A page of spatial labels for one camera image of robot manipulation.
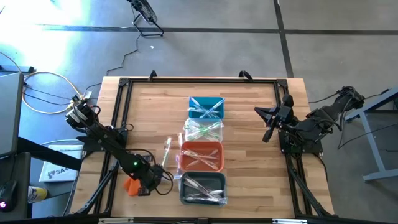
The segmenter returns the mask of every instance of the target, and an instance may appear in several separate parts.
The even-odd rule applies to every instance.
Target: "wooden tabletop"
[[[111,123],[120,77],[104,77],[98,105],[99,121]],[[288,78],[289,92],[294,98],[294,113],[304,119],[310,112],[304,81]],[[124,108],[124,91],[118,125]],[[269,143],[262,142],[266,131],[263,120],[253,110],[255,106],[275,106],[272,85],[237,83],[136,83],[132,88],[127,123],[134,125],[126,149],[148,149],[161,161],[164,142],[173,139],[167,170],[175,173],[175,155],[179,152],[177,134],[188,118],[189,96],[220,96],[224,103],[224,169],[227,180],[228,204],[224,207],[182,205],[178,187],[166,196],[153,192],[149,197],[129,197],[123,188],[127,175],[118,173],[112,216],[128,217],[223,217],[223,218],[288,218],[294,217],[292,197],[284,156],[274,134]],[[98,186],[104,153],[95,152],[86,158],[73,197],[71,212],[77,211]],[[312,154],[303,155],[308,188],[324,208],[333,213],[323,166]],[[159,190],[167,191],[168,182]],[[102,209],[106,204],[106,189]],[[300,208],[302,194],[298,190]]]

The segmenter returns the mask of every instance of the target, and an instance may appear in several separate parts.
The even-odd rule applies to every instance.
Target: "blue container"
[[[204,109],[208,110],[216,105],[218,102],[222,100],[221,97],[203,97],[203,96],[192,96],[200,106],[204,107]],[[192,101],[191,97],[189,98],[189,107],[194,107],[194,102]],[[219,119],[224,118],[224,103],[219,105],[215,111],[219,111],[219,113],[214,113],[214,115],[218,116]],[[203,113],[189,111],[189,118],[199,118]]]
[[[217,205],[224,206],[226,205],[226,200],[224,203],[218,202],[207,202],[207,201],[197,201],[197,202],[189,202],[185,200],[186,195],[197,194],[198,191],[188,187],[184,184],[186,176],[197,181],[204,187],[209,187],[215,190],[224,190],[224,193],[221,194],[222,197],[226,198],[226,178],[224,174],[220,172],[185,172],[181,177],[180,183],[180,200],[184,205]]]

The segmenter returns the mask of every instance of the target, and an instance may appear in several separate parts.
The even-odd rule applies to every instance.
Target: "orange object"
[[[139,182],[139,180],[133,180],[128,177],[126,181],[124,181],[124,189],[130,196],[137,196],[140,187],[141,183]]]
[[[209,165],[205,164],[203,161],[199,160],[198,162],[194,162],[197,159],[192,158],[190,156],[184,155],[182,152],[185,150],[191,150],[195,153],[208,156],[214,150],[218,150],[216,154],[213,154],[213,157],[217,157],[217,160],[209,159],[215,166],[218,167],[218,170],[211,168]],[[220,142],[216,141],[186,141],[182,144],[181,147],[181,169],[184,171],[213,171],[219,172],[224,168],[224,148]]]

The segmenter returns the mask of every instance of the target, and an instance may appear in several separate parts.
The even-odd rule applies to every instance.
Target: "computer mouse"
[[[0,187],[0,211],[10,212],[17,205],[17,182],[7,181]]]

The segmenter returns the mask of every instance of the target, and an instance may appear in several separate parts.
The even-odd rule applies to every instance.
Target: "concrete floor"
[[[33,24],[131,27],[131,9],[117,1],[13,1],[0,14],[0,51],[20,65],[61,73],[80,91],[99,83],[106,71],[120,66],[135,48],[137,32],[42,31]],[[277,29],[272,0],[149,0],[164,27]],[[398,2],[394,0],[280,0],[286,29],[397,30]],[[362,95],[398,85],[396,35],[295,35],[286,37],[294,77],[304,78],[310,101],[334,93],[343,85]],[[109,75],[226,76],[242,69],[254,77],[286,77],[279,34],[169,32],[164,38],[139,39],[139,51],[128,55],[124,67]],[[33,77],[36,89],[62,96],[73,90],[49,75]],[[48,100],[63,102],[57,98]],[[29,99],[36,108],[51,106]],[[332,101],[311,105],[312,109]],[[38,114],[22,105],[20,136],[37,143],[78,135],[64,114]],[[359,121],[346,125],[345,140],[363,133]],[[398,177],[365,184],[362,175],[377,170],[366,138],[337,151],[339,133],[322,142],[329,187],[337,215],[398,222]],[[398,153],[386,156],[397,166]],[[32,161],[37,177],[42,162]],[[60,215],[67,195],[34,204],[34,217]]]

